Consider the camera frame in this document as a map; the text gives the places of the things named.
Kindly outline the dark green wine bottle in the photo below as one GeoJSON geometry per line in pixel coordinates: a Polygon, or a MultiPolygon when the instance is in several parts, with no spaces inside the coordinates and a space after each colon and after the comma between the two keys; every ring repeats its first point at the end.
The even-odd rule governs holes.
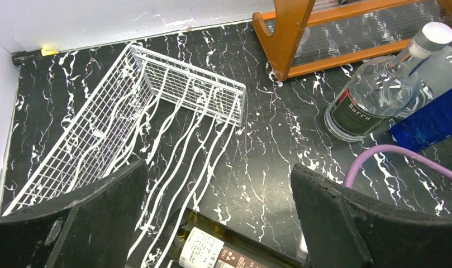
{"type": "Polygon", "coordinates": [[[162,212],[128,267],[302,267],[293,257],[191,208],[162,212]]]}

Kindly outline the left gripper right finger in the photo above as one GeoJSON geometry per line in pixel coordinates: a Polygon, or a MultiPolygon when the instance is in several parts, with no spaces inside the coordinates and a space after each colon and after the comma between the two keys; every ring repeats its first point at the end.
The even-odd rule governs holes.
{"type": "Polygon", "coordinates": [[[290,180],[313,267],[452,267],[452,217],[382,202],[302,164],[290,180]]]}

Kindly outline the blue square bottle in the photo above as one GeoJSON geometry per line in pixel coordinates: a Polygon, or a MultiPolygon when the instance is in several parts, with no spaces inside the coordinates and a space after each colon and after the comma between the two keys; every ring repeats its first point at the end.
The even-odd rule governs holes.
{"type": "Polygon", "coordinates": [[[417,74],[426,90],[405,110],[410,115],[390,129],[396,143],[412,151],[452,137],[452,48],[431,56],[417,74]]]}

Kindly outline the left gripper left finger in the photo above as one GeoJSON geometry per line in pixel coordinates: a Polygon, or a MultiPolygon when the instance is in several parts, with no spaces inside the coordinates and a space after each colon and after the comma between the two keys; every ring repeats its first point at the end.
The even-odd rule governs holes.
{"type": "Polygon", "coordinates": [[[140,160],[0,216],[0,267],[124,267],[147,182],[140,160]]]}

